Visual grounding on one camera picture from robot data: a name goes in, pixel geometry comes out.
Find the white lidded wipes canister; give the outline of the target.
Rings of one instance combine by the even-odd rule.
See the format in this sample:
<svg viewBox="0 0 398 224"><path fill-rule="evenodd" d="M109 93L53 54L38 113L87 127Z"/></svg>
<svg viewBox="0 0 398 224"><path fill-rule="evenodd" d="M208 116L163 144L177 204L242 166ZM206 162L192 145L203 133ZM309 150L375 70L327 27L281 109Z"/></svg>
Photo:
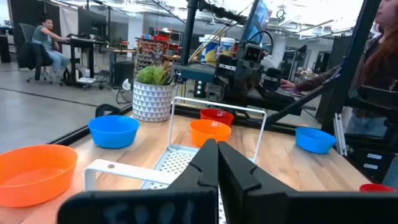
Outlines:
<svg viewBox="0 0 398 224"><path fill-rule="evenodd" d="M232 57L236 41L233 38L222 37L218 45L218 55L227 55Z"/></svg>

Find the black computer monitor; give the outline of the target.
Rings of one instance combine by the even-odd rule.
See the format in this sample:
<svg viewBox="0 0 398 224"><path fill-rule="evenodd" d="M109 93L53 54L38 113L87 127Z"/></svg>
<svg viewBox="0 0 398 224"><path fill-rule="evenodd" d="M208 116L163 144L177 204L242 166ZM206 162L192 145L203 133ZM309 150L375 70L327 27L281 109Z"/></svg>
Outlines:
<svg viewBox="0 0 398 224"><path fill-rule="evenodd" d="M78 9L78 33L96 35L104 38L106 35L106 16L89 11Z"/></svg>

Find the white perforated metal tray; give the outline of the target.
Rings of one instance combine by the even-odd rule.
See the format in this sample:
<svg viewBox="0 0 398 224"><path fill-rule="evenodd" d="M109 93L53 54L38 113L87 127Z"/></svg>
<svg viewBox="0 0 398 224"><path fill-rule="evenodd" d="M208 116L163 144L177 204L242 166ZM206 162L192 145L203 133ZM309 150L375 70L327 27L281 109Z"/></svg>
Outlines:
<svg viewBox="0 0 398 224"><path fill-rule="evenodd" d="M140 186L141 189L162 189L169 186L172 181L174 181L178 177L178 175L180 175L183 170L187 168L188 163L199 151L199 148L197 147L183 146L181 144L172 144L172 130L174 127L174 115L177 110L177 100L190 101L203 105L218 106L220 108L235 109L238 111L249 111L262 114L262 123L259 132L259 139L257 140L254 155L249 158L252 163L256 163L257 153L259 150L259 146L261 145L262 134L267 118L267 113L265 111L176 96L172 100L172 114L170 118L167 147L165 148L159 159L156 161L153 168L146 169L143 167L97 159L85 168L83 175L84 189L96 190L97 172L103 172L105 174L115 174L131 179L142 180L143 183Z"/></svg>

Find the tilted monitor blue screen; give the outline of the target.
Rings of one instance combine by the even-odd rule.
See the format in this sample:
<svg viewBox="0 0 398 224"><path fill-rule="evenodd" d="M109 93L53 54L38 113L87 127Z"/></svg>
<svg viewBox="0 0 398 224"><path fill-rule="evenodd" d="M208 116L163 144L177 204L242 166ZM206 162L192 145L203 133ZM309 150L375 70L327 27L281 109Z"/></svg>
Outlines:
<svg viewBox="0 0 398 224"><path fill-rule="evenodd" d="M244 25L241 40L253 40L260 43L263 34L257 33L266 30L271 14L272 10L269 7L268 0L254 0L251 12Z"/></svg>

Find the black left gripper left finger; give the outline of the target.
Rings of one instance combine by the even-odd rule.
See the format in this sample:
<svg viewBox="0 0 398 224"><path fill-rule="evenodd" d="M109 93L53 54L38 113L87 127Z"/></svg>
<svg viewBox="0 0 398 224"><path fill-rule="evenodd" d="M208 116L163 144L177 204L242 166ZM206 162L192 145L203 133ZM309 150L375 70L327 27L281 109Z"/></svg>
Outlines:
<svg viewBox="0 0 398 224"><path fill-rule="evenodd" d="M60 206L57 224L218 224L217 168L209 139L167 188L81 192Z"/></svg>

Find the blue plastic mini bowl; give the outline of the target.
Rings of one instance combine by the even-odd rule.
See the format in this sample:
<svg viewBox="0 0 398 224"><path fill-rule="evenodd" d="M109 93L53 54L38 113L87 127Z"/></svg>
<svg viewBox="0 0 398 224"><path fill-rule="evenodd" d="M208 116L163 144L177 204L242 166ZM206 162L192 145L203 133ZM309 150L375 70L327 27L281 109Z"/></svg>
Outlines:
<svg viewBox="0 0 398 224"><path fill-rule="evenodd" d="M98 147L120 149L130 146L139 129L138 120L121 115L107 115L88 122L93 142Z"/></svg>
<svg viewBox="0 0 398 224"><path fill-rule="evenodd" d="M335 145L336 138L319 129L299 127L295 129L295 144L299 148L315 153L328 154Z"/></svg>

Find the red plastic mini bowl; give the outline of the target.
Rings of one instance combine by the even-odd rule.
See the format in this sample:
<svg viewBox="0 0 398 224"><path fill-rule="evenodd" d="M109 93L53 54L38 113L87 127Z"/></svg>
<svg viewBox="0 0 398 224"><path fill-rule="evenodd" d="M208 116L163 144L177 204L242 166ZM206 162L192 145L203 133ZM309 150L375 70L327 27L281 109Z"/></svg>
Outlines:
<svg viewBox="0 0 398 224"><path fill-rule="evenodd" d="M219 109L202 109L200 110L200 119L210 119L231 126L234 115Z"/></svg>
<svg viewBox="0 0 398 224"><path fill-rule="evenodd" d="M363 184L359 187L360 192L396 192L397 190L381 184Z"/></svg>

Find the silver aluminium extrusion piece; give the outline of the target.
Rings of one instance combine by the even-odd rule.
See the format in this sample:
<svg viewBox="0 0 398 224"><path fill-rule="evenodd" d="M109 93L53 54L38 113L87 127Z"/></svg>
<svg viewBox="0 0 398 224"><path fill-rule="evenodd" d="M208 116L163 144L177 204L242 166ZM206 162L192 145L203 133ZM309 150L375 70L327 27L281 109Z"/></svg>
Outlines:
<svg viewBox="0 0 398 224"><path fill-rule="evenodd" d="M333 118L333 128L334 134L336 138L336 150L342 155L347 156L347 147L345 141L345 132L343 129L343 122L341 118L341 114L335 113Z"/></svg>

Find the person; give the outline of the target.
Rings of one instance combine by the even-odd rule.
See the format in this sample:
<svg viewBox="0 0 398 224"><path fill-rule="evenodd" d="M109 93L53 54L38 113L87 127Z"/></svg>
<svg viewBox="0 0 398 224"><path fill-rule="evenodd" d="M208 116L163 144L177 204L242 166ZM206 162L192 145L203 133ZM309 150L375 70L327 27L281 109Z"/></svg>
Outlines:
<svg viewBox="0 0 398 224"><path fill-rule="evenodd" d="M70 59L59 52L57 40L69 41L67 37L61 37L54 32L53 21L49 17L41 20L41 25L35 28L32 41L42 44L44 49L52 59L52 69L54 73L64 71L70 65Z"/></svg>
<svg viewBox="0 0 398 224"><path fill-rule="evenodd" d="M365 85L398 92L398 0L382 0L376 14L375 23L378 32L381 34L369 40L364 47L351 89ZM296 89L297 91L312 91L329 79L339 68L341 68L341 65L337 65L311 80L300 83L281 79L280 87ZM376 96L369 97L368 100L380 105L398 107L398 102L389 103L387 100ZM387 131L386 120L387 118L379 114L353 108L346 132L383 137ZM397 157L391 162L382 185L398 189Z"/></svg>

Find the grey office chair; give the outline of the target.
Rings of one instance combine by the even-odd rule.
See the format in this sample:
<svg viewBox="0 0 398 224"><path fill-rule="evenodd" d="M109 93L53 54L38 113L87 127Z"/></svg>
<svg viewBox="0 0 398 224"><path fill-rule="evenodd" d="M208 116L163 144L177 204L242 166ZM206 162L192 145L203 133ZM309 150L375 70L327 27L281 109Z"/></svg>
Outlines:
<svg viewBox="0 0 398 224"><path fill-rule="evenodd" d="M32 80L39 81L42 77L44 81L53 83L51 75L46 71L46 68L52 64L52 59L49 57L46 49L42 44L32 41L35 27L29 24L19 24L25 39L20 49L17 51L18 68L28 68L35 70L35 73L29 76L27 83Z"/></svg>

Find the yellow wipes canister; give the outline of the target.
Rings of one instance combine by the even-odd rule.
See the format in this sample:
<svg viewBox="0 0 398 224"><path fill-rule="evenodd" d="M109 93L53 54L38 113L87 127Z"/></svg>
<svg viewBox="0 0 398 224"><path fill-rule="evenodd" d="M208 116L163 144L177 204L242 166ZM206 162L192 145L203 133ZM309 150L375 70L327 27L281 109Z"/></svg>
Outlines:
<svg viewBox="0 0 398 224"><path fill-rule="evenodd" d="M219 38L210 34L205 34L203 37L203 45L205 44L207 44L207 46L202 50L201 62L216 65Z"/></svg>

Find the black box on floor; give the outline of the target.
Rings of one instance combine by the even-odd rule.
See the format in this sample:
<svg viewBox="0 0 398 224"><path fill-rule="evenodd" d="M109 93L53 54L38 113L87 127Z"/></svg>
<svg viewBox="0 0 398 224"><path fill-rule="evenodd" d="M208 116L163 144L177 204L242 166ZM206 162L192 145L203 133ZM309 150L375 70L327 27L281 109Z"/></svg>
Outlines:
<svg viewBox="0 0 398 224"><path fill-rule="evenodd" d="M113 65L113 86L121 86L125 79L131 79L134 75L134 62L116 62Z"/></svg>

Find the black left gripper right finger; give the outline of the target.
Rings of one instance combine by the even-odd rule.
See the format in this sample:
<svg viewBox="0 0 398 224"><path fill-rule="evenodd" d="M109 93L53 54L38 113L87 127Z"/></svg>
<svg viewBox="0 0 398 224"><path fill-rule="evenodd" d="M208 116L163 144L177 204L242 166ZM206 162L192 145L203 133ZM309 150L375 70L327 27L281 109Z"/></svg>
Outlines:
<svg viewBox="0 0 398 224"><path fill-rule="evenodd" d="M396 192L297 191L226 142L218 151L228 224L398 224Z"/></svg>

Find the black standing desk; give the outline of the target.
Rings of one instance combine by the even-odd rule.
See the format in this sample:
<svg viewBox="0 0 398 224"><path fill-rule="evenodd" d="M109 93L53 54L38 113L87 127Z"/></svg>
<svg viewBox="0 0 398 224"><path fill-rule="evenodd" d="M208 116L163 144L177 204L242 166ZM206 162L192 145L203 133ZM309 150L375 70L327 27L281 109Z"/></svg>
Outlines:
<svg viewBox="0 0 398 224"><path fill-rule="evenodd" d="M106 42L90 40L90 39L81 39L81 38L69 38L68 40L58 40L57 42L68 45L70 48L70 62L71 68L66 68L63 72L63 77L60 80L60 86L78 86L82 87L82 89L87 89L92 86L94 83L99 84L100 90L103 89L103 82L99 81L95 78L94 72L94 49L95 46L98 45L100 47L106 45ZM75 49L87 50L87 63L88 63L88 77L84 76L84 73L81 72L76 67L76 53Z"/></svg>

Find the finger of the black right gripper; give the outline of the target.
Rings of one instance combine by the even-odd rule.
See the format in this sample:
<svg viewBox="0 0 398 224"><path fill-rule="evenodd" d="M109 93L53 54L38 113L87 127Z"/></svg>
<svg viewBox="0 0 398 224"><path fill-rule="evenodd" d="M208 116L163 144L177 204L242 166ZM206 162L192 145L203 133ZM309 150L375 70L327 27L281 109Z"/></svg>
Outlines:
<svg viewBox="0 0 398 224"><path fill-rule="evenodd" d="M226 55L218 57L216 65L216 76L228 81L228 90L233 93L248 92L249 70L238 68L238 60Z"/></svg>
<svg viewBox="0 0 398 224"><path fill-rule="evenodd" d="M280 87L280 80L282 78L281 70L277 68L268 68L261 72L259 83L254 87L257 91L272 91L275 92Z"/></svg>

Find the orange plastic mini bowl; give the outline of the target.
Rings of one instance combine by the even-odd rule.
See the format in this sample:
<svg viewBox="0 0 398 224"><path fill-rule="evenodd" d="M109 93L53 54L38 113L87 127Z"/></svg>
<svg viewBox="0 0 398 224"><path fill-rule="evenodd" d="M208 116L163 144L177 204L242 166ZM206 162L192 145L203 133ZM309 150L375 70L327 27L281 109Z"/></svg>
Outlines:
<svg viewBox="0 0 398 224"><path fill-rule="evenodd" d="M202 147L208 139L227 141L231 128L221 122L210 119L196 119L190 122L190 135L192 144Z"/></svg>
<svg viewBox="0 0 398 224"><path fill-rule="evenodd" d="M59 196L70 187L77 162L74 149L58 144L0 154L0 206L28 207Z"/></svg>

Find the laptop with purple keyboard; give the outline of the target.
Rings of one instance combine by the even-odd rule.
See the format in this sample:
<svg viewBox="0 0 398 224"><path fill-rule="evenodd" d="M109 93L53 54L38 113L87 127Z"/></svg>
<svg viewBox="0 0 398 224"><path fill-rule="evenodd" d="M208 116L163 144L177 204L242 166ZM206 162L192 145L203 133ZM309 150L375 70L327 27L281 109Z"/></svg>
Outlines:
<svg viewBox="0 0 398 224"><path fill-rule="evenodd" d="M277 91L280 94L290 95L290 96L297 97L297 98L302 98L302 97L308 95L307 92L301 92L301 91L298 91L296 89L291 89L291 88L279 88Z"/></svg>

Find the shelf with red bins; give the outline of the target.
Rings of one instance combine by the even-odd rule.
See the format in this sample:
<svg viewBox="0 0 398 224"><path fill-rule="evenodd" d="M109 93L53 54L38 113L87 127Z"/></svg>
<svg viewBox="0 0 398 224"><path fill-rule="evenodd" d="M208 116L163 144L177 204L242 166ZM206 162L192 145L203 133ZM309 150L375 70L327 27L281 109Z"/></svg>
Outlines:
<svg viewBox="0 0 398 224"><path fill-rule="evenodd" d="M136 71L152 65L180 60L183 33L166 27L150 27L148 34L136 37Z"/></svg>

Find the succulent in patterned white pot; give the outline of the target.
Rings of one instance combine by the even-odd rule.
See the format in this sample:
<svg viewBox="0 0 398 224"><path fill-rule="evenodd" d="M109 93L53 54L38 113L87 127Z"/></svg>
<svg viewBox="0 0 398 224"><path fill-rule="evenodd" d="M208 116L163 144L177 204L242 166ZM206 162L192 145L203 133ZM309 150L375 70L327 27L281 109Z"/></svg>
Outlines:
<svg viewBox="0 0 398 224"><path fill-rule="evenodd" d="M174 78L166 65L146 66L133 81L133 117L145 122L163 122L170 118Z"/></svg>

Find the black stand pole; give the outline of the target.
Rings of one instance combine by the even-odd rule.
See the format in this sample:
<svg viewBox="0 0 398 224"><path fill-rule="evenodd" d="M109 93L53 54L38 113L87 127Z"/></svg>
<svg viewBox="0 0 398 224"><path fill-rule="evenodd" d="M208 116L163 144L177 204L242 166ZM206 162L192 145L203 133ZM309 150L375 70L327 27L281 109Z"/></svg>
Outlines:
<svg viewBox="0 0 398 224"><path fill-rule="evenodd" d="M188 0L187 21L185 24L185 33L183 36L181 64L188 65L190 45L192 41L193 28L195 23L195 16L198 9L199 0Z"/></svg>

